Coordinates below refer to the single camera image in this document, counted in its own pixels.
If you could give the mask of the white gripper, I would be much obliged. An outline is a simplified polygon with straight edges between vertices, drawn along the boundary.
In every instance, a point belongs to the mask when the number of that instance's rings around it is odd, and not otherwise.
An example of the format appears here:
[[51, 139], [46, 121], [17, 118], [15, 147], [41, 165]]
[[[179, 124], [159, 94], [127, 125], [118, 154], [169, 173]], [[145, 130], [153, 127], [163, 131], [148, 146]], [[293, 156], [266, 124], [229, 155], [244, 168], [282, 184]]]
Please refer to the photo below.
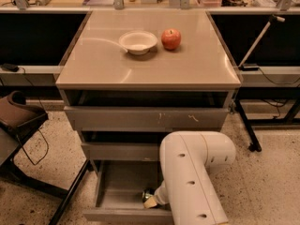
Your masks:
[[149, 208], [156, 207], [158, 204], [165, 205], [165, 204], [168, 204], [169, 202], [170, 201], [169, 201], [165, 182], [162, 182], [161, 185], [155, 190], [154, 196], [148, 198], [143, 203], [143, 206], [146, 209], [149, 209]]

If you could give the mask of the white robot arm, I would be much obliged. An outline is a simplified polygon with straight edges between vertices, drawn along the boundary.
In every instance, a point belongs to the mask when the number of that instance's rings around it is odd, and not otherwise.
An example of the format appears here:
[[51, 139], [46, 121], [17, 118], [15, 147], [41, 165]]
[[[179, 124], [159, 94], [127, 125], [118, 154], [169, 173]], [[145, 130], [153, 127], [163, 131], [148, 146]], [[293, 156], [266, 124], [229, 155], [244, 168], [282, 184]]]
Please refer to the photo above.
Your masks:
[[230, 166], [235, 145], [215, 131], [177, 131], [159, 148], [163, 181], [154, 193], [144, 192], [147, 209], [168, 204], [174, 225], [228, 225], [228, 218], [209, 178]]

